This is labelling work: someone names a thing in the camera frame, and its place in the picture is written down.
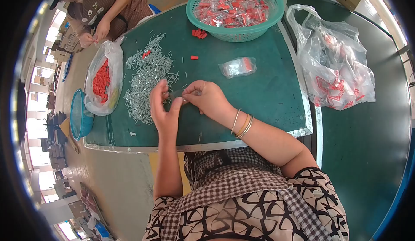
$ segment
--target clear plastic bag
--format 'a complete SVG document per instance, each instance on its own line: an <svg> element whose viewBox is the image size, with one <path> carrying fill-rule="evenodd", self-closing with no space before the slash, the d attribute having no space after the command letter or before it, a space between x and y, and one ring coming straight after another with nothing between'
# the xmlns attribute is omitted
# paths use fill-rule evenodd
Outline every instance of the clear plastic bag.
<svg viewBox="0 0 415 241"><path fill-rule="evenodd" d="M85 107L95 115L106 116L111 114L115 107L117 107L118 99L120 98L122 90L122 77L123 77L123 64L122 64L123 51L119 43L112 41L105 41L101 44L95 57L92 59L91 65L88 69L86 87L85 87L85 99L83 100ZM110 76L110 85L107 88L108 100L105 103L101 103L101 97L93 92L93 80L98 70L108 59L108 73Z"/></svg>
<svg viewBox="0 0 415 241"><path fill-rule="evenodd" d="M295 10L309 13L302 25L295 20ZM309 98L316 106L342 110L375 102L375 77L367 67L357 28L325 21L314 7L300 4L288 8L287 20L297 38Z"/></svg>
<svg viewBox="0 0 415 241"><path fill-rule="evenodd" d="M239 57L232 61L219 64L219 69L228 79L236 76L247 76L255 73L257 70L256 61L253 57Z"/></svg>

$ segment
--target bangle bracelet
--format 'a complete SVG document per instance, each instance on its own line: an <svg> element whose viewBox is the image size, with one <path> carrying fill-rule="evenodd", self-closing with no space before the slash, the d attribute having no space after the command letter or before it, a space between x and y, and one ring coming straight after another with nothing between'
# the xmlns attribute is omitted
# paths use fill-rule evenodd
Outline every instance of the bangle bracelet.
<svg viewBox="0 0 415 241"><path fill-rule="evenodd" d="M246 114L246 120L245 120L245 123L244 123L244 125L242 126L241 130L239 130L239 132L235 134L235 136L238 136L239 134L241 134L241 133L242 133L242 131L244 130L245 125L248 123L249 119L250 119L249 114Z"/></svg>
<svg viewBox="0 0 415 241"><path fill-rule="evenodd" d="M251 125L252 125L252 121L254 120L254 116L253 115L251 115L251 119L249 120L249 123L248 123L248 125L246 126L246 128L245 128L245 130L244 130L244 132L242 132L242 134L241 135L239 135L239 136L236 136L238 139L240 139L241 137L243 137L247 132L248 132L248 130L251 128Z"/></svg>
<svg viewBox="0 0 415 241"><path fill-rule="evenodd" d="M232 129L231 129L231 135L232 135L233 129L235 128L236 120L238 119L238 114L239 114L239 112L240 112L241 110L242 110L242 109L239 109L239 110L238 110L238 112L236 113L236 117L235 117L234 125L232 126Z"/></svg>

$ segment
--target brown apron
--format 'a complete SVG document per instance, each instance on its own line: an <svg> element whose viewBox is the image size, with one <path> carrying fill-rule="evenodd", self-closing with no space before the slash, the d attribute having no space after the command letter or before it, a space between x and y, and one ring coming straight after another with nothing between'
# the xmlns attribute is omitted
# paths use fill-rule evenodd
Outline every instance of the brown apron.
<svg viewBox="0 0 415 241"><path fill-rule="evenodd" d="M99 21L111 8L116 0L82 0L81 3L71 2L68 14L85 26L95 29ZM110 23L108 36L115 40L122 33L137 25L144 17L153 15L147 0L130 0L127 6Z"/></svg>

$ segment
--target factory floor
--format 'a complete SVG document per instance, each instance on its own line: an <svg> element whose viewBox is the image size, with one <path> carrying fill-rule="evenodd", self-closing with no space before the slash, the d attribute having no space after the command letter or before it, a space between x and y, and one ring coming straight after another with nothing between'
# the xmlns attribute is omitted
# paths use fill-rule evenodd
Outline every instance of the factory floor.
<svg viewBox="0 0 415 241"><path fill-rule="evenodd" d="M186 1L148 0L148 3L164 11ZM75 54L64 83L61 82L63 72L60 74L55 112L61 111L69 116L73 93L78 88L84 88L87 68L96 51L97 47L91 46ZM68 168L65 168L64 173L71 187L78 196L79 182L90 187L116 238L122 241L140 240L153 208L153 174L157 155L91 150L83 147L82 140L77 145L79 154L69 143L65 146Z"/></svg>

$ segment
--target pile of red caps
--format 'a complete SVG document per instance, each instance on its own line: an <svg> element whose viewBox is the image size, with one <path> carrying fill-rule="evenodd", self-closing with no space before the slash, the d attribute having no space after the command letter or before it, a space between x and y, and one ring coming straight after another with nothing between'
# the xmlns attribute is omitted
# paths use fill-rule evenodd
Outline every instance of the pile of red caps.
<svg viewBox="0 0 415 241"><path fill-rule="evenodd" d="M110 86L110 74L108 73L108 59L98 70L95 75L94 80L92 81L92 91L102 98L101 103L106 103L108 100L107 87Z"/></svg>
<svg viewBox="0 0 415 241"><path fill-rule="evenodd" d="M204 30L192 30L192 36L196 36L199 39L204 39L205 37L208 36L208 34L204 31Z"/></svg>
<svg viewBox="0 0 415 241"><path fill-rule="evenodd" d="M269 6L264 0L200 0L193 14L210 26L248 27L268 20Z"/></svg>

